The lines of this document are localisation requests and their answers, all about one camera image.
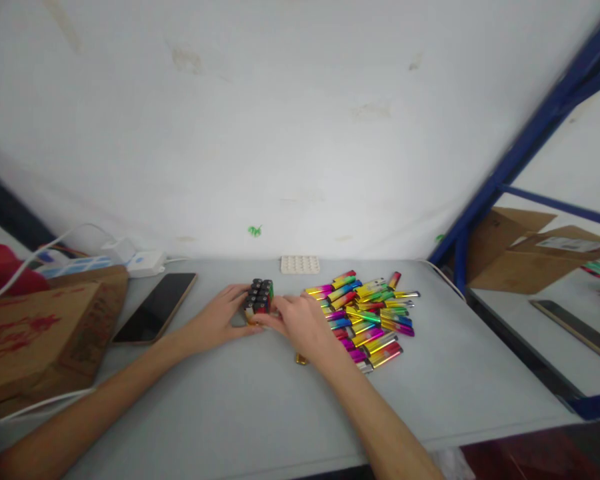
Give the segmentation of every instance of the brown cardboard box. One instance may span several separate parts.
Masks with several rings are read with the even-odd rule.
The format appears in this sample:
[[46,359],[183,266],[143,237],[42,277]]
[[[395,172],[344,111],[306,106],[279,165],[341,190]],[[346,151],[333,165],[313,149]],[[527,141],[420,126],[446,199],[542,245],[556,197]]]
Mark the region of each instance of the brown cardboard box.
[[109,267],[0,300],[0,418],[93,382],[120,314],[128,273]]
[[[562,248],[555,247],[566,243],[558,240],[560,238],[600,243],[600,237],[586,230],[570,225],[538,234],[554,217],[546,213],[493,208],[469,240],[467,285],[530,295],[582,264],[600,259],[600,245],[570,242]],[[542,242],[548,246],[538,245]],[[578,251],[578,248],[590,251]]]

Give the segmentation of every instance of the white cable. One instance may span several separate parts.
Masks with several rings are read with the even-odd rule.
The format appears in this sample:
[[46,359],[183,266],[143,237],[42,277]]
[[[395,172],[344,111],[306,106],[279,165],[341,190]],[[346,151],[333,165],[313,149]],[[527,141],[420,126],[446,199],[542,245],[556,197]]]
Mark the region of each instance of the white cable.
[[424,260],[424,259],[416,259],[416,261],[421,261],[422,263],[426,263],[428,264],[430,267],[434,268],[434,270],[436,270],[436,272],[438,272],[438,274],[440,274],[440,276],[443,278],[443,280],[445,282],[447,282],[449,284],[449,286],[455,290],[455,292],[460,295],[460,298],[462,298],[462,300],[465,301],[465,303],[467,302],[467,299],[465,298],[465,296],[462,294],[462,292],[460,290],[458,290],[458,287],[456,287],[453,282],[451,280],[449,280],[447,278],[447,276],[442,273],[442,270],[440,270],[438,267],[436,267],[434,264],[432,264],[429,260]]
[[33,405],[30,405],[30,406],[28,406],[26,408],[23,408],[22,410],[18,410],[17,412],[13,412],[12,414],[7,415],[6,417],[2,417],[0,419],[0,423],[4,423],[4,422],[6,422],[8,420],[11,420],[12,418],[19,417],[20,415],[23,415],[23,414],[25,414],[28,411],[36,410],[36,409],[38,409],[40,407],[44,407],[45,405],[48,405],[50,403],[54,403],[54,402],[57,402],[57,401],[60,401],[60,400],[69,399],[69,398],[72,398],[72,397],[78,397],[78,396],[84,397],[85,395],[88,395],[88,394],[90,394],[92,392],[95,392],[95,388],[90,388],[90,389],[86,389],[86,390],[77,390],[77,391],[73,391],[73,392],[69,392],[69,393],[64,393],[62,395],[58,395],[57,397],[53,397],[53,398],[50,398],[50,399],[42,400],[42,401],[40,401],[38,403],[34,403]]
[[171,262],[183,261],[183,260],[193,260],[193,259],[192,258],[188,258],[188,257],[181,257],[181,258],[176,258],[176,259],[167,259],[167,260],[165,260],[165,262],[163,263],[163,265],[166,265],[166,264],[171,263]]
[[78,226],[76,226],[76,227],[74,227],[72,229],[69,229],[66,232],[64,232],[62,235],[60,235],[58,238],[56,238],[56,240],[54,240],[52,242],[49,242],[44,247],[38,248],[38,250],[36,250],[35,252],[33,252],[29,256],[29,258],[27,258],[26,260],[24,260],[24,262],[22,262],[22,265],[20,265],[20,267],[18,268],[18,270],[15,271],[15,273],[10,278],[10,280],[8,282],[6,282],[6,284],[0,289],[0,296],[4,292],[6,292],[7,290],[9,290],[11,288],[11,286],[16,282],[16,280],[18,280],[18,278],[20,277],[20,275],[22,275],[22,272],[24,272],[24,270],[27,268],[27,265],[30,264],[30,262],[32,262],[33,260],[35,260],[37,258],[37,256],[38,256],[38,254],[40,254],[41,252],[44,252],[44,250],[48,249],[49,247],[54,246],[56,243],[59,243],[66,236],[70,235],[75,230],[78,230],[78,228],[85,227],[87,225],[90,226],[90,227],[97,228],[102,233],[104,233],[106,236],[110,237],[111,239],[114,239],[114,237],[112,236],[112,234],[110,234],[109,232],[106,232],[105,230],[102,230],[102,228],[98,227],[97,225],[95,225],[93,223],[82,223],[82,224],[80,224],[80,225],[78,225]]

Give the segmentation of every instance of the red cloth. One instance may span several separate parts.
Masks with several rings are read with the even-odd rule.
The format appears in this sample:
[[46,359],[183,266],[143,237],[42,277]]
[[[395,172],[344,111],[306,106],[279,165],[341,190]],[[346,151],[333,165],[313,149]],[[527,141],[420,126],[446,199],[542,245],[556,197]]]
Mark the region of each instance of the red cloth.
[[[6,245],[0,244],[0,289],[9,281],[22,265]],[[26,295],[37,291],[49,290],[47,280],[32,270],[26,269],[5,295]]]

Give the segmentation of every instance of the table surface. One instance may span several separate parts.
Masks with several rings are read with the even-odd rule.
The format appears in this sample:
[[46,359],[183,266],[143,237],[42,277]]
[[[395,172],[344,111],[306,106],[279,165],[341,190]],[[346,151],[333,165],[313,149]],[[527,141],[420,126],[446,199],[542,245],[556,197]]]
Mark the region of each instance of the table surface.
[[[322,261],[318,275],[282,275],[279,261],[183,261],[167,272],[199,274],[169,331],[180,328],[224,286],[269,278],[276,294],[298,294],[350,269],[368,281],[402,273],[418,289],[414,338],[404,354],[369,379],[430,450],[464,445],[579,418],[560,404],[426,264],[416,261]],[[119,326],[159,277],[135,279]],[[97,382],[146,347],[108,350]],[[0,450],[51,413],[0,426]],[[100,438],[69,479],[288,479],[360,465],[353,428],[311,366],[294,362],[273,331],[198,355],[172,369]]]
[[578,390],[600,395],[600,356],[529,303],[553,300],[600,332],[600,279],[576,269],[535,295],[474,289],[504,322]]

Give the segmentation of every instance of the blue shelf frame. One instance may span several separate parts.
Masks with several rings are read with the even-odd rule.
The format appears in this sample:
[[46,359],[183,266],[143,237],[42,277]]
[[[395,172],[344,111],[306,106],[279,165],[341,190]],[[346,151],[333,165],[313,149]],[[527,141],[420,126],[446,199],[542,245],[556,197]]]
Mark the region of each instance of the blue shelf frame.
[[[600,223],[600,212],[511,186],[573,109],[599,91],[600,26],[578,52],[564,76],[534,112],[511,148],[502,156],[495,170],[429,257],[430,262],[442,266],[452,253],[455,254],[453,281],[460,291],[466,291],[469,235],[504,193]],[[586,420],[600,418],[600,395],[573,400],[568,404]]]

